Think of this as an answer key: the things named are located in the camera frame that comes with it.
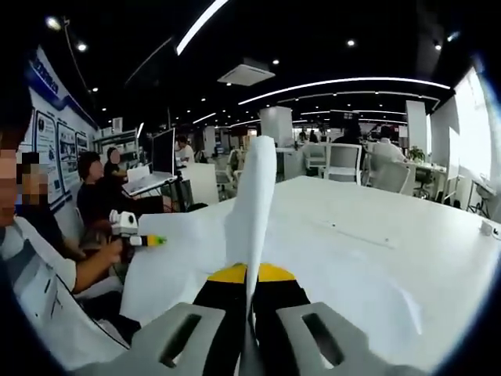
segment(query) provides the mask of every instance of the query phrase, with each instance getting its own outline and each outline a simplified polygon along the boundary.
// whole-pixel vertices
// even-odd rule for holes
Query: black ceiling
[[[462,35],[446,41],[453,31],[462,31],[463,13],[451,6],[453,2],[421,0],[229,0],[177,56],[175,46],[212,1],[128,1],[106,7],[86,2],[57,10],[56,16],[69,20],[71,48],[77,41],[88,44],[87,52],[74,50],[86,88],[63,31],[47,32],[42,47],[65,86],[101,126],[123,116],[126,128],[144,121],[147,131],[167,123],[168,108],[173,123],[180,126],[213,112],[218,114],[207,123],[231,125],[255,119],[267,104],[322,93],[327,95],[282,105],[293,109],[296,120],[316,110],[405,112],[405,100],[412,97],[331,93],[392,91],[447,99],[452,92],[401,82],[351,82],[285,92],[243,106],[238,102],[294,85],[351,77],[417,78],[453,87],[471,64]],[[348,39],[356,46],[347,47]],[[443,45],[442,51],[434,48],[436,42]],[[251,87],[217,82],[244,57],[269,64],[276,76]],[[278,66],[272,65],[274,59],[280,61]],[[99,91],[89,92],[93,87]],[[436,103],[421,100],[428,111]]]

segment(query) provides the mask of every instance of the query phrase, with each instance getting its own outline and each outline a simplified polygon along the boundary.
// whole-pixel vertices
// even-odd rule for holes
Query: woman
[[[116,186],[111,189],[109,183],[103,181],[103,165],[97,153],[87,151],[80,155],[78,174],[84,183],[78,191],[77,206],[88,229],[110,231],[108,218],[113,209],[133,212],[137,216],[172,212],[169,197],[153,196],[136,200],[118,192]]]

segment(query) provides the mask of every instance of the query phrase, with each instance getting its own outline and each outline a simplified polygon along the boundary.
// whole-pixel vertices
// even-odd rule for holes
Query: poster
[[[80,182],[77,166],[77,143],[75,131],[64,122],[58,121],[59,130],[59,162],[63,187],[69,191],[72,186]]]
[[[34,127],[36,127],[35,150],[38,152],[40,163],[47,168],[49,204],[52,204],[63,196],[57,163],[56,123],[51,114],[36,110]]]
[[[88,138],[87,135],[83,132],[78,132],[77,136],[77,156],[88,151]]]

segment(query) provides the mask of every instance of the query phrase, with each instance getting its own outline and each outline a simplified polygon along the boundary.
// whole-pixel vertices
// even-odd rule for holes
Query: desk
[[[168,242],[135,254],[121,313],[146,324],[177,302],[192,302],[224,265],[222,221],[232,205],[144,215],[141,233]],[[482,220],[430,201],[302,176],[276,185],[263,262],[294,273],[312,302],[326,302],[363,329],[386,361],[432,371],[469,327],[496,270],[499,242],[481,235]],[[187,228],[190,237],[176,236]],[[200,235],[207,232],[211,239]],[[351,273],[355,264],[359,271]],[[383,284],[376,275],[390,280],[386,294],[375,293],[374,281]],[[419,307],[417,320],[394,285]]]

